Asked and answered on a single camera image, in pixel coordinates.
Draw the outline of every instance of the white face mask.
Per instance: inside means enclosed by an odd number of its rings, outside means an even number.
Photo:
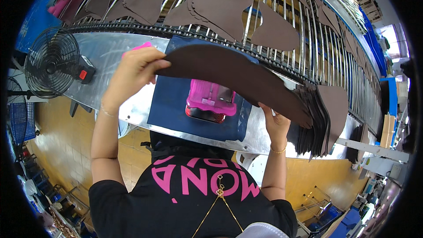
[[[236,238],[289,238],[283,231],[266,222],[255,222]]]

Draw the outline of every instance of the woman's hand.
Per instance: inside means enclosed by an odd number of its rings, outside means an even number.
[[[103,95],[104,109],[109,114],[116,115],[128,98],[138,93],[146,84],[155,84],[154,73],[171,65],[169,61],[162,60],[165,56],[154,47],[126,52]]]
[[[272,149],[282,151],[287,143],[286,135],[291,121],[277,112],[273,116],[272,109],[263,103],[259,102],[258,105],[263,109],[266,118],[266,129],[272,142]]]

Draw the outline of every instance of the gold bracelet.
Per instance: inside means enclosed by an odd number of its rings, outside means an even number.
[[[102,110],[102,112],[106,115],[108,115],[109,117],[114,117],[114,115],[109,114],[105,109],[104,109],[104,105],[103,105],[103,99],[102,102],[100,104],[100,109]]]
[[[270,145],[270,150],[271,150],[272,152],[274,152],[274,153],[283,153],[283,152],[285,152],[285,150],[286,150],[286,147],[287,147],[287,146],[288,146],[288,143],[286,143],[285,148],[283,148],[283,150],[282,150],[282,151],[277,152],[277,151],[273,150],[273,149],[272,149],[272,145]]]

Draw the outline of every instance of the chain conveyor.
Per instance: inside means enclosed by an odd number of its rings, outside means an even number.
[[[245,25],[241,42],[229,42],[211,29],[198,26],[166,26],[163,21],[167,13],[184,0],[164,0],[161,14],[154,26],[138,23],[132,17],[120,18],[111,22],[104,21],[109,10],[118,2],[111,0],[102,19],[90,16],[66,26],[73,33],[77,32],[126,32],[150,36],[171,38],[173,35],[194,37],[240,50],[256,57],[261,64],[298,82],[343,87],[348,93],[349,113],[360,123],[367,123],[369,130],[377,135],[382,127],[380,109],[380,83],[371,66],[369,78],[351,53],[346,51],[346,37],[341,30],[341,37],[329,26],[320,23],[316,17],[318,6],[315,0],[306,0],[305,7],[299,0],[254,0],[252,6],[242,13]],[[88,0],[83,0],[76,15],[85,8]],[[300,35],[298,49],[280,51],[266,46],[251,44],[251,35],[263,22],[258,3],[263,2],[289,21]],[[371,65],[367,55],[364,63]]]

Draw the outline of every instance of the gold necklace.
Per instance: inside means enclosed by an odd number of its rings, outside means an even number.
[[[217,177],[219,178],[219,189],[217,189],[217,190],[216,190],[217,197],[216,197],[216,199],[214,200],[214,202],[213,202],[212,206],[210,207],[209,211],[206,213],[206,215],[204,216],[203,220],[201,221],[200,225],[198,226],[197,230],[195,230],[195,233],[192,235],[192,237],[191,237],[191,238],[194,238],[194,236],[196,235],[196,233],[197,233],[197,232],[198,232],[198,230],[200,229],[201,225],[203,224],[204,220],[206,219],[206,217],[208,216],[208,214],[209,214],[209,213],[210,213],[210,211],[212,210],[212,208],[213,208],[214,204],[216,203],[217,199],[219,199],[219,198],[223,199],[223,201],[224,201],[224,202],[225,202],[225,204],[226,204],[226,207],[228,207],[228,209],[229,209],[229,211],[230,211],[230,214],[232,214],[232,217],[235,219],[235,221],[236,221],[236,223],[238,224],[239,228],[241,229],[241,231],[242,231],[242,232],[244,231],[244,230],[242,229],[241,225],[239,224],[238,220],[236,219],[236,217],[235,217],[234,213],[233,213],[233,212],[232,212],[232,210],[230,209],[230,207],[229,207],[228,203],[226,203],[225,198],[223,197],[223,189],[225,188],[225,186],[224,186],[223,184],[221,184],[221,183],[220,183],[220,180],[223,178],[223,176],[222,176],[222,175],[218,175]]]

